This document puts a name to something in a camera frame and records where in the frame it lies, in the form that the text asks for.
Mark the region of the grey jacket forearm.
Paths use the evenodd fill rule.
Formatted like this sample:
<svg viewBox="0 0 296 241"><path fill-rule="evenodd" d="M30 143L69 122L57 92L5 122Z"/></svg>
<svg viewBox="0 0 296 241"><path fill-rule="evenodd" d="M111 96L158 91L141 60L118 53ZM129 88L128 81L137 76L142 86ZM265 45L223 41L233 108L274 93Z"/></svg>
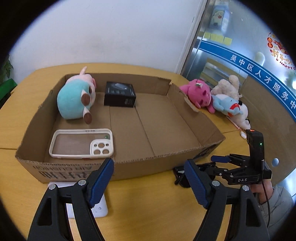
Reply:
<svg viewBox="0 0 296 241"><path fill-rule="evenodd" d="M269 208L267 202L259 202L259 209L265 223L269 223L267 229L270 239L272 239L292 211L294 202L288 190L286 190L283 186L278 185L273 187L273 195L268 202Z"/></svg>

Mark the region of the person's right hand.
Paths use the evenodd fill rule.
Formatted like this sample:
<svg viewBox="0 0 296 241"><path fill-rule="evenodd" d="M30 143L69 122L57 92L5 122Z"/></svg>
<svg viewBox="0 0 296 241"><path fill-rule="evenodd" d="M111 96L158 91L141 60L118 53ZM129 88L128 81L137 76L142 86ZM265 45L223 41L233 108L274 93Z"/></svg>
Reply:
<svg viewBox="0 0 296 241"><path fill-rule="evenodd" d="M264 179L261 184L251 184L249 188L258 195L260 203L267 202L273 195L273 186L270 179Z"/></svg>

